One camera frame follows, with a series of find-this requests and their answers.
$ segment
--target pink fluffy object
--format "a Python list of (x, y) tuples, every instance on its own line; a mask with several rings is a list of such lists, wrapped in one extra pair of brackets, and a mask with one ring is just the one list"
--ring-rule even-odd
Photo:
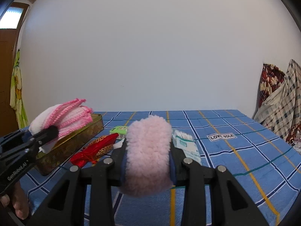
[[(87, 106), (82, 106), (85, 99), (74, 99), (72, 101), (49, 107), (39, 114), (30, 124), (29, 131), (32, 135), (46, 129), (52, 125), (58, 127), (58, 139), (76, 131), (88, 123), (92, 122), (91, 113), (93, 110)], [(48, 153), (57, 140), (50, 142), (40, 148), (44, 153)]]
[(124, 194), (141, 197), (173, 186), (170, 180), (169, 151), (171, 125), (159, 116), (133, 122), (127, 130), (127, 160)]

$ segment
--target metal screw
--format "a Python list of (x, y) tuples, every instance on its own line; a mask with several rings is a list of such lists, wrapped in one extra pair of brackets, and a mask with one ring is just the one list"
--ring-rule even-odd
[(193, 162), (193, 160), (192, 159), (190, 159), (190, 158), (184, 158), (184, 163), (186, 163), (186, 164), (191, 164), (192, 162)]
[(71, 172), (76, 172), (78, 170), (78, 166), (72, 166), (69, 168)]
[(105, 158), (105, 159), (103, 160), (103, 162), (104, 162), (105, 164), (111, 164), (111, 163), (113, 162), (113, 159), (112, 159), (112, 158)]
[(219, 170), (220, 172), (225, 172), (227, 169), (226, 169), (226, 167), (224, 167), (224, 166), (222, 166), (222, 165), (219, 165), (219, 166), (217, 167), (217, 170)]

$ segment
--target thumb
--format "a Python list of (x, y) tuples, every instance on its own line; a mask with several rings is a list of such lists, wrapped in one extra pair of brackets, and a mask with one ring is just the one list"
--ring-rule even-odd
[(0, 198), (0, 201), (1, 201), (2, 205), (4, 207), (6, 207), (6, 206), (8, 206), (8, 204), (11, 200), (9, 199), (8, 195), (4, 195)]

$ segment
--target window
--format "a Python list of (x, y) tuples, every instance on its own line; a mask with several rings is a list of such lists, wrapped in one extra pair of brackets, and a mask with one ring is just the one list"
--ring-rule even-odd
[(16, 29), (22, 15), (23, 8), (10, 7), (0, 20), (0, 29)]

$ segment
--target small green carton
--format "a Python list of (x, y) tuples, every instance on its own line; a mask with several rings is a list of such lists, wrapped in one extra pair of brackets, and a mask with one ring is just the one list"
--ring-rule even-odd
[(117, 139), (122, 140), (125, 138), (127, 130), (128, 130), (128, 127), (126, 127), (126, 126), (116, 126), (112, 130), (110, 130), (110, 134), (118, 133), (119, 136), (117, 137)]

